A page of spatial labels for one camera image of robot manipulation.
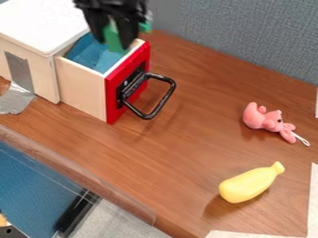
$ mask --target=pink toy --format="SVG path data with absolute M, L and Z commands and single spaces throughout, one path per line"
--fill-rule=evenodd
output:
M 247 105 L 243 121 L 252 129 L 266 129 L 271 132 L 279 132 L 289 143 L 295 143 L 297 138 L 301 139 L 300 136 L 292 132 L 296 129 L 294 125 L 283 122 L 280 110 L 266 112 L 266 108 L 264 106 L 258 108 L 256 102 L 251 102 Z

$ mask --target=green object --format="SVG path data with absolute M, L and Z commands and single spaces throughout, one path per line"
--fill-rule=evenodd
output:
M 139 30 L 143 33 L 150 33 L 152 31 L 152 23 L 150 21 L 140 23 Z M 110 24 L 103 29 L 103 34 L 107 40 L 107 44 L 110 46 L 111 52 L 126 53 L 128 51 L 123 48 L 114 20 L 111 20 Z
M 104 28 L 103 33 L 105 39 L 107 39 L 107 44 L 110 46 L 110 51 L 126 53 L 126 50 L 122 46 L 115 21 L 111 20 L 111 23 Z
M 143 33 L 150 33 L 152 31 L 152 23 L 150 21 L 141 22 L 139 24 L 139 29 Z

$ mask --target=wooden table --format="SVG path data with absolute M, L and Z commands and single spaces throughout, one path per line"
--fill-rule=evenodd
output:
M 156 212 L 155 226 L 175 237 L 210 230 L 305 236 L 311 163 L 318 163 L 315 86 L 175 36 L 144 38 L 152 45 L 152 72 L 178 83 L 156 119 L 127 112 L 109 126 L 37 99 L 20 115 L 1 115 L 1 124 L 141 201 Z M 164 93 L 151 84 L 138 105 L 147 111 Z M 244 126 L 250 101 L 282 110 L 311 147 Z M 276 160 L 286 171 L 258 198 L 232 205 L 219 197 L 224 179 Z M 62 172 L 75 178 L 70 169 Z M 86 186 L 102 193 L 94 182 Z

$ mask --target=black drawer handle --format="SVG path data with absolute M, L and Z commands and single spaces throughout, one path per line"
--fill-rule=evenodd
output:
M 143 81 L 146 81 L 148 79 L 156 79 L 160 81 L 164 81 L 170 84 L 169 90 L 166 92 L 166 94 L 162 97 L 162 99 L 159 101 L 158 105 L 153 109 L 153 111 L 149 114 L 146 114 L 133 106 L 131 103 L 129 103 L 126 99 L 121 98 L 121 103 L 126 105 L 128 109 L 130 109 L 134 114 L 141 117 L 144 120 L 151 120 L 153 119 L 165 106 L 166 102 L 169 100 L 173 92 L 176 90 L 177 84 L 176 82 L 168 77 L 164 77 L 162 75 L 153 74 L 153 73 L 145 73 Z

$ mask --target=yellow plastic bottle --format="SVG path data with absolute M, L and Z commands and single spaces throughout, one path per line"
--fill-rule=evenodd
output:
M 271 167 L 260 167 L 229 178 L 219 184 L 219 194 L 232 204 L 252 199 L 266 191 L 275 181 L 276 176 L 285 172 L 280 162 Z

